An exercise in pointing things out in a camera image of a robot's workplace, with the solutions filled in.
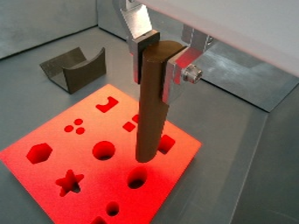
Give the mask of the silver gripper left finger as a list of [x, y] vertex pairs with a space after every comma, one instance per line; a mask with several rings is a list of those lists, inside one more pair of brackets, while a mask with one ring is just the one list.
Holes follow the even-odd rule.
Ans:
[[126, 22], [130, 52], [134, 56], [135, 82], [142, 80], [143, 51], [160, 40], [160, 32], [152, 27], [147, 7], [140, 3], [124, 3], [120, 13]]

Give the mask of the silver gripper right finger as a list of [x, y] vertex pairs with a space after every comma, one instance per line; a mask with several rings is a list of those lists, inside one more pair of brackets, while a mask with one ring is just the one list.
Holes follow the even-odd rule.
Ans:
[[187, 24], [182, 29], [182, 41], [187, 46], [168, 59], [163, 81], [163, 102], [170, 104], [183, 92], [183, 84], [195, 84], [203, 71], [194, 64], [214, 45], [214, 37]]

